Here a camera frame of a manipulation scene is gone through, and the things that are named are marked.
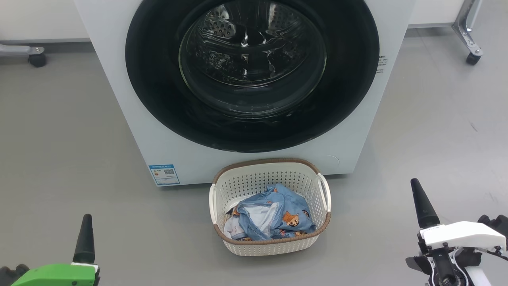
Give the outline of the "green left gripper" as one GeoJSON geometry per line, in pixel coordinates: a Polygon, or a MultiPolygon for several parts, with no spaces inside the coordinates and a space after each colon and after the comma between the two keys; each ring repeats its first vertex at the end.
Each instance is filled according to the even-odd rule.
{"type": "Polygon", "coordinates": [[[97,286],[100,268],[96,259],[92,216],[82,219],[73,263],[49,264],[29,270],[13,286],[97,286]]]}

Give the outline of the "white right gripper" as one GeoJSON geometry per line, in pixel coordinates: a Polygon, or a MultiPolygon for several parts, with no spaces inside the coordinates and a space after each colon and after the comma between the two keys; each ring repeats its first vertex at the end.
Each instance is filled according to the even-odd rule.
{"type": "Polygon", "coordinates": [[[480,222],[440,225],[417,178],[411,179],[411,188],[418,225],[423,230],[418,233],[421,254],[406,258],[408,267],[428,275],[427,286],[490,286],[480,267],[481,255],[507,259],[506,235],[480,222]]]}

